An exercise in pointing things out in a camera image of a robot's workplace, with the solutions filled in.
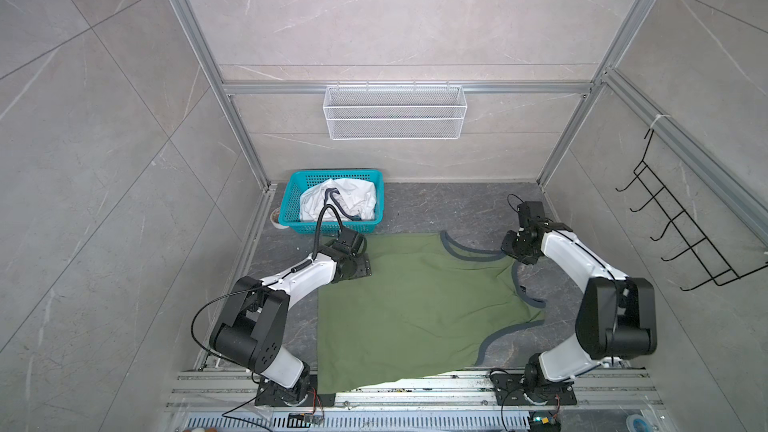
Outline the teal plastic basket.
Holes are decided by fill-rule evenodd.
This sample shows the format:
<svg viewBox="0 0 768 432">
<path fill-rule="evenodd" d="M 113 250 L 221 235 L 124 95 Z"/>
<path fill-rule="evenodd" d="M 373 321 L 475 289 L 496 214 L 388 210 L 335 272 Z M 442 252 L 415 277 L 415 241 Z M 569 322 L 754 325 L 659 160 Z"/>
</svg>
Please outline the teal plastic basket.
<svg viewBox="0 0 768 432">
<path fill-rule="evenodd" d="M 287 184 L 278 223 L 299 234 L 313 234 L 318 224 L 327 235 L 340 225 L 369 234 L 383 211 L 384 180 L 378 170 L 299 171 Z"/>
</svg>

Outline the green tank top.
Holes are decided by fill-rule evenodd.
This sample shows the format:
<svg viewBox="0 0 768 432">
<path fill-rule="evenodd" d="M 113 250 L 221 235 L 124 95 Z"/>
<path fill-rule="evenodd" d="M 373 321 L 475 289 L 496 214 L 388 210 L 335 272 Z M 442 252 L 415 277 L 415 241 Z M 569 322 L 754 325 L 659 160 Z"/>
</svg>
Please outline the green tank top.
<svg viewBox="0 0 768 432">
<path fill-rule="evenodd" d="M 474 366 L 498 337 L 544 322 L 500 250 L 440 232 L 373 235 L 367 254 L 370 276 L 318 292 L 321 394 Z"/>
</svg>

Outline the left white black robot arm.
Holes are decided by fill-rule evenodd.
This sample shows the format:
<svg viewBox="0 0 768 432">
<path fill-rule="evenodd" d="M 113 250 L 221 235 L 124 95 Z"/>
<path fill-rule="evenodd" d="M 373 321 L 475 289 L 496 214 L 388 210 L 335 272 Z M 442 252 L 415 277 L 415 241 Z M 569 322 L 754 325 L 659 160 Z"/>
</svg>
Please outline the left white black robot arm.
<svg viewBox="0 0 768 432">
<path fill-rule="evenodd" d="M 321 287 L 370 275 L 363 234 L 344 228 L 325 245 L 316 238 L 306 259 L 262 279 L 245 276 L 220 298 L 209 353 L 265 379 L 287 405 L 299 405 L 310 394 L 310 368 L 283 346 L 288 312 Z"/>
</svg>

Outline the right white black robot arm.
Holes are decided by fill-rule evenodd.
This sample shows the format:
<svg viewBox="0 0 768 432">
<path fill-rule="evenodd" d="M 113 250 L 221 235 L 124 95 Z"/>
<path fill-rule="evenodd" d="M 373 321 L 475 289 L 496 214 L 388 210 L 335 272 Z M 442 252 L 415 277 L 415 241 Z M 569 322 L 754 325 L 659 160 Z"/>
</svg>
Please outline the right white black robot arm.
<svg viewBox="0 0 768 432">
<path fill-rule="evenodd" d="M 573 335 L 526 364 L 520 381 L 525 400 L 543 406 L 586 372 L 654 354 L 652 284 L 609 265 L 568 226 L 546 217 L 541 202 L 522 201 L 515 211 L 518 228 L 507 232 L 501 251 L 525 265 L 542 257 L 552 260 L 582 292 Z"/>
</svg>

